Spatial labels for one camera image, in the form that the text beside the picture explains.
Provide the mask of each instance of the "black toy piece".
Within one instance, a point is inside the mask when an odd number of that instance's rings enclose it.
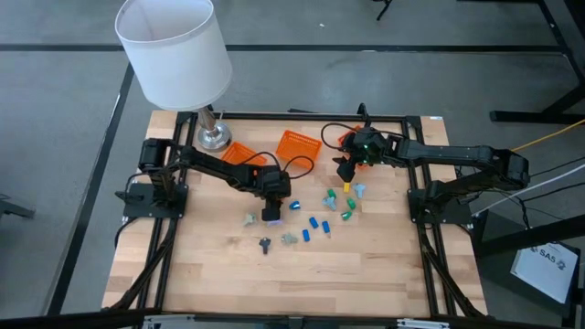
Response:
[[[268,255],[268,246],[271,245],[271,240],[268,238],[262,238],[258,244],[262,246],[262,253]]]

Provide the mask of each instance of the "wooden table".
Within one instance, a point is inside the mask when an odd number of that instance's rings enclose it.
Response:
[[[147,137],[171,138],[176,113],[154,111]],[[423,117],[427,144],[448,144],[444,122]],[[325,122],[225,120],[234,141],[256,151],[274,152],[284,130],[319,139]],[[346,122],[356,125],[359,122]],[[399,133],[397,123],[373,123],[380,130]],[[334,143],[346,131],[326,130]],[[406,169],[377,165],[359,170],[354,182],[367,186],[364,198],[343,193],[331,158],[338,152],[323,146],[311,174],[292,181],[292,196],[282,207],[284,224],[267,228],[264,223],[243,227],[246,213],[260,216],[264,202],[252,194],[231,189],[224,181],[189,171],[188,204],[177,230],[164,310],[193,313],[303,314],[387,317],[428,317],[420,247],[416,227],[410,222]],[[293,168],[292,174],[304,169]],[[433,179],[451,180],[452,166],[431,166]],[[328,188],[337,193],[338,211],[321,204]],[[357,201],[354,216],[343,221],[346,197]],[[299,200],[301,210],[288,204]],[[328,220],[332,237],[322,228],[312,229],[309,217]],[[121,235],[103,305],[116,302],[144,266],[153,220],[138,219]],[[303,242],[308,228],[311,241]],[[292,232],[299,243],[285,246],[280,237]],[[453,225],[442,226],[450,273],[475,307],[485,312],[472,243]],[[272,240],[263,255],[259,240]],[[147,306],[154,303],[158,282],[154,274]],[[444,312],[441,280],[434,275],[440,309]]]

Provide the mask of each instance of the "yellow cable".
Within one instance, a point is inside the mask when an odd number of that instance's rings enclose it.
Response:
[[[555,136],[557,136],[557,135],[560,135],[560,134],[562,134],[562,133],[565,133],[565,132],[567,132],[567,131],[569,131],[569,130],[571,130],[571,129],[575,128],[575,127],[577,127],[578,125],[580,125],[580,124],[582,124],[582,123],[584,123],[584,122],[585,122],[585,119],[583,119],[583,120],[581,120],[581,121],[579,121],[579,122],[573,123],[573,124],[571,124],[571,125],[570,125],[569,127],[567,127],[567,128],[563,128],[563,129],[559,130],[559,131],[558,131],[558,132],[556,132],[556,133],[552,133],[552,134],[550,134],[550,135],[546,135],[546,136],[544,136],[544,137],[540,137],[540,138],[538,138],[538,139],[537,139],[537,140],[535,140],[535,141],[532,141],[532,142],[530,142],[530,143],[526,143],[526,144],[524,144],[524,145],[522,145],[522,146],[518,146],[517,148],[514,148],[514,149],[512,149],[512,151],[513,151],[513,152],[518,152],[518,151],[520,151],[520,150],[523,150],[523,149],[527,148],[528,146],[532,146],[532,145],[534,145],[534,144],[538,144],[538,143],[540,143],[540,142],[546,141],[548,138],[555,137]]]

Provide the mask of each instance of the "cable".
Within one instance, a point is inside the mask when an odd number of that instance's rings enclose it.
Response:
[[[469,231],[469,229],[467,229],[467,228],[465,227],[465,225],[464,225],[464,224],[457,224],[457,226],[458,226],[460,229],[464,230],[464,231],[465,231],[465,233],[469,234],[470,236],[472,235],[472,232],[470,232],[470,231]]]
[[[522,207],[522,202],[526,202],[526,200],[522,200],[522,199],[521,199],[521,198],[519,198],[519,197],[516,197],[516,199],[517,199],[518,201],[520,201],[520,203],[516,202],[516,201],[515,201],[515,200],[514,200],[514,199],[511,197],[511,195],[510,195],[509,193],[507,193],[507,192],[502,192],[502,191],[487,191],[487,192],[497,192],[497,193],[501,194],[502,196],[505,196],[505,197],[506,197],[508,200],[512,201],[513,203],[515,203],[515,204],[516,204],[517,206],[519,206],[519,207]],[[536,211],[536,212],[539,212],[539,213],[541,213],[541,214],[544,214],[544,215],[550,216],[550,217],[552,217],[552,218],[555,218],[555,219],[558,219],[558,220],[565,220],[565,218],[560,218],[560,217],[558,217],[558,216],[552,215],[552,214],[550,214],[550,213],[548,213],[548,212],[546,212],[546,211],[544,211],[544,210],[536,209],[536,208],[533,208],[533,207],[526,207],[526,206],[524,206],[524,208],[525,208],[525,209],[530,209],[530,210],[533,210],[533,211]]]
[[[130,224],[132,224],[137,218],[128,218],[128,221],[126,221],[122,226],[120,226],[120,228],[118,228],[118,230],[116,231],[116,237],[113,240],[113,248],[116,249],[118,248],[118,239],[120,238],[120,234],[122,234],[122,231],[129,226]]]
[[[540,138],[538,138],[538,139],[536,139],[536,140],[534,140],[534,141],[532,141],[530,143],[526,143],[526,144],[524,144],[522,146],[518,146],[517,148],[512,149],[512,152],[518,152],[520,150],[523,150],[523,149],[527,148],[528,146],[532,146],[532,145],[538,144],[540,142],[544,142],[548,138],[555,137],[555,136],[560,135],[562,133],[568,132],[569,130],[577,127],[578,125],[581,125],[584,122],[585,122],[585,119],[583,119],[583,120],[581,120],[579,122],[575,122],[575,123],[571,124],[569,127],[563,128],[563,129],[559,130],[556,133],[548,134],[548,135],[546,135],[544,137],[540,137]]]
[[[532,175],[530,176],[530,178],[532,178],[532,177],[536,177],[536,176],[538,176],[538,175],[542,175],[542,174],[545,174],[545,173],[549,173],[549,172],[551,172],[551,171],[553,171],[553,170],[557,170],[557,169],[559,169],[559,168],[561,168],[561,167],[564,167],[565,165],[574,164],[574,163],[576,163],[576,162],[578,162],[578,161],[581,161],[581,160],[583,160],[583,159],[585,159],[585,156],[582,156],[582,157],[580,157],[579,159],[571,160],[571,161],[569,161],[569,162],[566,162],[566,163],[564,163],[564,164],[559,164],[559,165],[557,165],[557,166],[555,166],[555,167],[552,167],[552,168],[550,168],[550,169],[547,169],[547,170],[544,170],[544,171],[538,172],[538,173],[536,173],[536,174],[532,174]]]
[[[570,189],[570,188],[577,187],[577,186],[583,186],[583,185],[585,185],[585,182],[581,182],[581,183],[577,183],[577,184],[573,184],[573,185],[569,185],[569,186],[565,186],[565,187],[557,188],[556,190],[553,190],[553,191],[547,192],[547,193],[545,193],[545,194],[541,194],[540,196],[532,196],[532,197],[530,197],[530,198],[528,198],[528,199],[524,199],[524,202],[528,202],[528,201],[536,200],[536,199],[538,199],[538,198],[541,198],[541,197],[543,197],[543,196],[550,196],[550,195],[552,195],[552,194],[555,194],[555,193],[557,193],[557,192],[564,191],[564,190],[566,190],[566,189]]]
[[[337,151],[342,151],[342,152],[343,152],[343,148],[342,148],[342,147],[335,147],[335,146],[332,146],[331,144],[329,144],[329,143],[328,143],[328,142],[325,140],[325,137],[324,137],[324,131],[325,131],[325,129],[326,129],[327,127],[329,127],[329,126],[339,126],[339,127],[344,127],[344,128],[347,128],[348,130],[350,130],[350,131],[354,132],[354,133],[364,133],[364,132],[360,132],[358,129],[356,129],[356,128],[354,128],[354,127],[350,127],[350,126],[348,126],[348,125],[346,125],[346,124],[342,124],[342,123],[339,123],[339,122],[329,122],[328,124],[324,125],[324,126],[323,126],[323,128],[321,128],[321,140],[323,141],[323,144],[325,144],[325,146],[327,146],[327,147],[329,147],[329,148],[331,148],[331,149],[337,150]],[[406,136],[405,136],[405,135],[403,135],[403,134],[401,134],[401,133],[394,133],[394,132],[389,132],[389,131],[379,131],[379,130],[376,130],[376,131],[374,131],[374,132],[367,132],[367,133],[365,133],[365,134],[371,134],[371,133],[387,133],[387,134],[391,134],[391,135],[394,135],[394,136],[398,136],[398,137],[406,138]]]
[[[510,197],[520,196],[520,195],[522,195],[522,194],[525,194],[526,192],[528,192],[528,191],[531,191],[531,190],[533,190],[533,189],[535,189],[535,188],[538,188],[538,187],[541,187],[541,186],[545,186],[546,184],[549,184],[549,183],[552,183],[552,182],[554,182],[554,181],[557,181],[557,180],[559,180],[559,179],[561,179],[561,178],[563,178],[563,177],[565,177],[565,176],[568,176],[568,175],[574,174],[574,173],[578,172],[579,170],[581,170],[581,169],[583,169],[583,168],[585,168],[585,164],[582,164],[582,165],[578,166],[577,168],[575,168],[575,169],[573,169],[573,170],[570,170],[570,171],[568,171],[568,172],[567,172],[567,173],[565,173],[565,174],[558,175],[558,176],[556,176],[556,177],[554,177],[554,178],[551,178],[551,179],[549,179],[548,181],[545,181],[545,182],[542,182],[542,183],[540,183],[540,184],[536,184],[535,186],[531,186],[531,187],[525,188],[525,189],[523,189],[523,190],[520,190],[520,191],[518,191],[518,192],[514,193],[514,194],[513,194],[512,196],[510,196]],[[485,208],[483,208],[482,210],[475,212],[473,215],[474,215],[474,216],[476,216],[476,215],[478,215],[478,214],[480,214],[480,213],[484,212],[485,210],[487,210],[487,209],[489,209],[489,208],[491,208],[491,207],[493,207],[493,206],[496,206],[496,205],[499,205],[499,204],[501,204],[501,203],[502,203],[502,202],[504,202],[504,201],[505,201],[505,198],[504,198],[504,199],[501,199],[501,200],[499,200],[499,201],[497,201],[497,202],[494,202],[494,203],[493,203],[493,204],[491,204],[490,206],[488,206],[488,207],[485,207]]]
[[[257,157],[257,156],[263,155],[263,154],[266,154],[266,155],[268,155],[269,157],[271,157],[271,158],[272,158],[272,160],[274,160],[274,163],[275,163],[275,164],[278,166],[278,169],[279,169],[279,170],[281,170],[281,164],[279,164],[278,160],[276,159],[276,156],[274,156],[274,154],[272,154],[272,153],[270,153],[270,152],[265,152],[265,151],[258,152],[258,153],[256,153],[255,155],[253,155],[253,156],[249,157],[248,159],[246,159],[246,160],[244,160],[244,161],[242,161],[242,162],[240,162],[239,164],[236,164],[236,165],[244,165],[245,163],[247,163],[247,162],[248,162],[248,161],[250,161],[251,159],[253,159],[253,158]]]
[[[311,162],[311,168],[309,168],[309,170],[307,170],[307,172],[306,172],[306,173],[304,173],[304,174],[300,174],[300,175],[297,175],[297,176],[294,176],[294,177],[291,177],[291,179],[299,179],[299,178],[301,178],[301,177],[303,177],[303,176],[309,175],[309,174],[310,174],[310,173],[313,171],[313,169],[314,169],[314,161],[313,161],[313,159],[311,159],[310,157],[308,157],[308,156],[305,156],[305,155],[297,155],[297,156],[295,156],[293,159],[291,159],[291,161],[289,161],[289,162],[286,164],[286,166],[285,166],[285,167],[284,167],[284,169],[282,169],[282,170],[283,170],[283,171],[286,171],[286,168],[288,168],[288,167],[289,167],[289,165],[290,165],[290,164],[291,164],[291,163],[292,163],[294,160],[296,160],[296,159],[302,159],[302,158],[304,158],[304,159],[307,159],[307,160],[309,160],[309,161]]]

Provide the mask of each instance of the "lamp base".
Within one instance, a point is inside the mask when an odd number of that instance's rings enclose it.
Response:
[[[197,140],[201,147],[209,152],[221,152],[231,143],[231,131],[223,122],[216,122],[212,131],[205,128],[199,129]]]

